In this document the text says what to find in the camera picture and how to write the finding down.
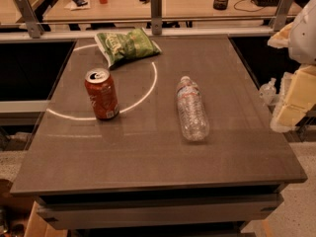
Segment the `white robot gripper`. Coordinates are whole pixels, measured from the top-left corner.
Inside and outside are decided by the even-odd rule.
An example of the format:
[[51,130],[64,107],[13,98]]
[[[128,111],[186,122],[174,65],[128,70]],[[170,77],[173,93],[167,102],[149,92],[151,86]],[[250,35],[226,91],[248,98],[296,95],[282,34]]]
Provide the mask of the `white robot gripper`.
[[288,47],[289,57],[301,65],[281,79],[278,102],[270,127],[288,132],[316,105],[316,0],[309,0],[293,23],[285,25],[268,40],[268,46]]

